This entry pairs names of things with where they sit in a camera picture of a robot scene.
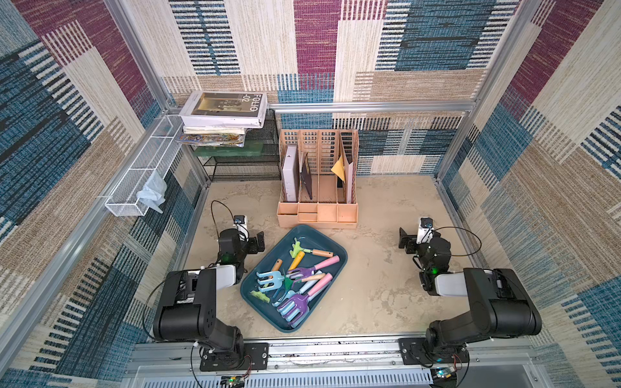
stacked books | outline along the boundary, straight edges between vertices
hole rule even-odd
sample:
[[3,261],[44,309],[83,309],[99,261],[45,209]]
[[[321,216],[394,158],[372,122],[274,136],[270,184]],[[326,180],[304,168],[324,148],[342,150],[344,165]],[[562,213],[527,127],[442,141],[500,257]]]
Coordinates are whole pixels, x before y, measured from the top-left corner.
[[181,109],[176,141],[209,147],[243,147],[246,132],[262,128],[267,96],[254,92],[194,91]]

teal plastic tray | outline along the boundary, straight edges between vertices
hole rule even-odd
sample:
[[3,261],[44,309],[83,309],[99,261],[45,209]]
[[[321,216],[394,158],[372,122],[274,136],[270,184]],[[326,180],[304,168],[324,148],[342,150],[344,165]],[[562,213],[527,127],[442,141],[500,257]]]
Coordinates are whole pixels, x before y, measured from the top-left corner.
[[[256,281],[258,280],[256,273],[270,272],[276,260],[282,259],[283,261],[283,265],[280,267],[280,271],[282,273],[284,273],[289,268],[291,262],[293,262],[289,251],[292,249],[291,245],[295,242],[294,238],[296,237],[301,242],[303,248],[334,252],[334,255],[338,255],[340,260],[338,263],[327,266],[320,270],[323,273],[332,274],[333,279],[332,281],[330,281],[328,287],[326,287],[321,292],[321,294],[316,296],[315,299],[313,299],[309,303],[309,311],[302,320],[302,322],[300,322],[300,324],[296,328],[292,328],[291,326],[289,326],[289,323],[285,321],[285,319],[280,315],[280,313],[276,311],[276,307],[272,306],[271,303],[268,304],[262,302],[257,298],[251,296],[250,291],[257,291],[259,289],[259,286],[256,283]],[[325,259],[325,257],[315,256],[311,253],[306,253],[304,255],[304,258],[300,262],[299,267],[310,268]],[[256,310],[256,312],[258,312],[263,318],[265,318],[265,320],[270,322],[275,328],[283,333],[292,333],[302,327],[304,322],[306,322],[307,318],[315,310],[319,302],[321,302],[321,300],[324,298],[324,295],[326,295],[326,293],[330,291],[332,284],[337,280],[338,274],[345,266],[345,263],[347,263],[347,251],[345,251],[342,246],[335,243],[328,236],[324,235],[318,230],[311,228],[308,225],[298,225],[295,228],[291,229],[289,233],[287,233],[287,235],[283,237],[283,239],[280,240],[278,244],[276,244],[276,246],[267,255],[265,255],[263,260],[261,260],[259,264],[252,269],[252,271],[248,272],[248,275],[242,281],[240,292],[242,294],[242,298],[246,301],[246,303],[251,305],[252,308]],[[293,289],[295,291],[298,291],[302,286],[303,284],[296,283]],[[266,293],[268,297],[273,297],[273,294],[274,291]]]

gardening tool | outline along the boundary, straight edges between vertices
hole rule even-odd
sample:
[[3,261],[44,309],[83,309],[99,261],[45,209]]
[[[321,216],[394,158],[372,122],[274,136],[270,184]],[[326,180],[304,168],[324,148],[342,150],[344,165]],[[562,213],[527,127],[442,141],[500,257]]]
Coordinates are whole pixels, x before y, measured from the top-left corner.
[[333,265],[334,263],[338,263],[339,260],[340,258],[337,255],[337,256],[332,256],[329,259],[325,259],[321,263],[315,264],[313,267],[310,267],[310,268],[300,267],[296,269],[291,269],[287,271],[287,277],[290,277],[291,279],[299,279],[300,277],[309,277],[310,275],[313,274],[313,271],[316,271],[323,267],[327,267],[329,265]]
[[296,258],[293,259],[293,262],[289,266],[288,271],[297,268],[297,266],[300,264],[300,261],[302,261],[302,258],[304,257],[304,255],[305,255],[304,251],[298,252],[296,255]]
[[250,291],[250,295],[252,295],[253,297],[257,298],[258,300],[265,302],[265,303],[269,303],[270,302],[270,298],[267,297],[267,295],[265,295],[262,292],[258,292],[258,291]]
[[276,296],[278,294],[280,294],[281,290],[284,290],[283,295],[278,299],[279,301],[283,301],[285,295],[287,295],[287,292],[289,292],[291,290],[291,288],[293,287],[293,285],[297,282],[307,282],[307,281],[313,281],[313,280],[319,280],[322,277],[324,277],[325,274],[316,274],[313,276],[309,276],[309,277],[305,277],[303,279],[297,279],[295,281],[293,281],[292,279],[285,277],[283,280],[283,285],[276,291],[276,293],[274,293],[273,298],[276,298]]
[[274,266],[272,267],[272,271],[279,270],[281,265],[283,265],[283,261],[281,259],[276,260],[276,262],[274,263]]
[[295,317],[295,319],[291,321],[290,323],[291,325],[299,324],[299,322],[304,317],[304,314],[306,314],[309,310],[309,306],[308,306],[309,298],[315,295],[316,293],[318,293],[319,290],[321,290],[321,288],[324,287],[326,284],[328,284],[331,280],[332,280],[332,275],[326,274],[320,281],[318,281],[313,286],[313,288],[310,289],[308,294],[306,295],[295,294],[291,296],[289,300],[287,301],[287,303],[277,308],[278,312],[285,319]]
[[[321,271],[317,271],[315,273],[315,275],[321,274]],[[284,297],[278,299],[276,302],[272,303],[272,306],[274,307],[278,307],[281,303],[283,303],[285,300],[289,299],[290,297],[292,297],[294,294],[303,294],[305,293],[309,288],[311,288],[312,286],[315,285],[315,283],[317,283],[319,280],[311,280],[311,281],[307,281],[302,288],[300,288],[300,291],[293,291],[293,290],[288,290],[287,293],[285,293]]]
[[256,280],[259,286],[264,286],[264,287],[259,287],[259,291],[261,292],[268,292],[268,291],[279,289],[280,286],[283,285],[283,280],[285,279],[284,275],[281,274],[280,271],[263,272],[263,273],[257,272],[256,276],[259,278]]
[[303,251],[303,252],[306,252],[306,253],[312,253],[313,255],[316,255],[316,256],[323,256],[323,257],[332,257],[332,256],[334,256],[334,253],[332,253],[332,252],[322,251],[322,250],[319,250],[319,249],[306,249],[306,248],[302,248],[300,246],[300,242],[297,240],[297,238],[294,238],[293,240],[295,240],[296,243],[295,244],[291,244],[291,246],[293,247],[293,250],[289,251],[289,254],[291,255],[292,258],[295,258],[300,251]]
[[321,280],[323,277],[325,276],[325,274],[314,274],[308,277],[302,277],[299,279],[296,279],[293,284],[297,283],[297,282],[307,282],[309,280]]
[[[319,295],[319,294],[320,294],[320,293],[321,293],[321,292],[322,292],[322,291],[323,291],[323,290],[324,290],[327,286],[328,286],[328,284],[326,283],[323,287],[321,287],[321,289],[320,289],[319,291],[317,291],[315,294],[313,294],[312,296],[310,296],[310,297],[309,297],[309,300],[307,301],[307,304],[308,304],[308,303],[310,303],[310,302],[313,300],[313,298],[314,298],[315,296]],[[282,316],[285,316],[288,312],[290,312],[290,311],[296,311],[296,310],[297,310],[297,309],[295,309],[295,305],[294,305],[294,304],[291,304],[291,305],[289,305],[289,306],[287,306],[287,307],[283,308],[283,310],[280,312],[280,314],[281,314]],[[291,320],[292,320],[295,316],[296,316],[295,314],[292,314],[292,315],[291,315],[291,316],[287,319],[287,322],[290,322],[290,321],[291,321]]]
[[[310,302],[311,302],[311,301],[315,298],[315,296],[317,296],[317,295],[321,294],[321,292],[322,292],[323,290],[325,290],[325,288],[326,288],[327,286],[328,286],[328,285],[326,284],[324,287],[321,287],[321,288],[319,289],[319,291],[317,291],[317,293],[316,293],[316,294],[314,294],[312,297],[310,297],[310,298],[309,298],[308,303],[310,303]],[[293,317],[295,317],[295,314],[294,314],[291,318],[289,318],[289,320],[287,320],[287,322],[290,322],[290,321],[293,319]],[[297,321],[297,322],[295,322],[295,323],[292,323],[292,324],[291,324],[291,327],[292,327],[292,328],[296,328],[296,327],[298,327],[298,326],[299,326],[299,324],[300,324],[300,323],[302,323],[302,320]]]

metal mesh rack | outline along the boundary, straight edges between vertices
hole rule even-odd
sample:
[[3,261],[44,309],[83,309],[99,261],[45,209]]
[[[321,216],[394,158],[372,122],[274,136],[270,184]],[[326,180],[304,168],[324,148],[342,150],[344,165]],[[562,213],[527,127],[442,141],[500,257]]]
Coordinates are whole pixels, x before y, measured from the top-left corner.
[[181,130],[179,116],[167,115],[153,131],[138,156],[106,200],[106,207],[117,217],[145,215],[149,209],[136,196],[153,171],[162,179],[170,169],[181,144],[174,141]]
[[278,133],[274,111],[268,110],[263,128],[251,129],[246,134],[246,141],[263,142],[261,155],[199,157],[199,160],[212,182],[280,180]]

peach plastic organizer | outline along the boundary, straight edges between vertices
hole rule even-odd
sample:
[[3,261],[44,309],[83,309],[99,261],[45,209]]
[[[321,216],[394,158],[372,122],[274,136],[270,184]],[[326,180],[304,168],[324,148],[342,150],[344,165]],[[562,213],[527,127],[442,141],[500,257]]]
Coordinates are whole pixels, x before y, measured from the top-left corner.
[[[356,165],[358,164],[358,132],[356,130],[282,130],[280,156],[287,146],[297,145],[300,165],[308,154],[312,175],[312,199],[300,182],[298,201],[285,202],[284,187],[278,203],[278,223],[281,228],[306,224],[314,228],[355,228],[358,225],[356,203]],[[351,203],[347,203],[347,179],[337,187],[338,177],[331,172],[340,155],[345,155],[346,178],[351,177]]]

